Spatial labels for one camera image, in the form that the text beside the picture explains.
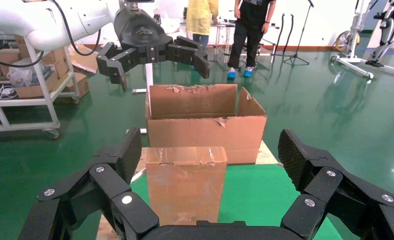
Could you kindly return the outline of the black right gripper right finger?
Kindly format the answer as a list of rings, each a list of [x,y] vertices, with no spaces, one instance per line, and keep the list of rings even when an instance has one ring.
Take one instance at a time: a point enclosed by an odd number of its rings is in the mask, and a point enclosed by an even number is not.
[[[326,150],[304,144],[282,130],[278,156],[300,195],[281,227],[303,240],[316,235],[333,215],[362,240],[394,240],[394,194],[345,170]]]

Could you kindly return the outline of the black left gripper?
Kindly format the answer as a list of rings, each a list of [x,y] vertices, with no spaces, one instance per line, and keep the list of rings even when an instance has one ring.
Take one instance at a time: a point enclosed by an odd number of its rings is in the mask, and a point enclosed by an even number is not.
[[[174,41],[145,11],[124,7],[114,18],[114,30],[120,42],[118,48],[108,42],[97,54],[99,72],[112,84],[127,90],[125,74],[138,63],[171,61],[194,67],[204,79],[210,75],[208,54],[202,44],[178,36]]]

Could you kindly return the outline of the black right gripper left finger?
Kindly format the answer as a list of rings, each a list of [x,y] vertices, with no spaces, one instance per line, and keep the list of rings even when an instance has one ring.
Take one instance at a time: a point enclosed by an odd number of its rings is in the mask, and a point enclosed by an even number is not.
[[[70,240],[97,211],[122,240],[141,240],[158,228],[158,216],[130,185],[141,149],[140,129],[130,128],[123,141],[100,149],[82,169],[43,188],[19,239]]]

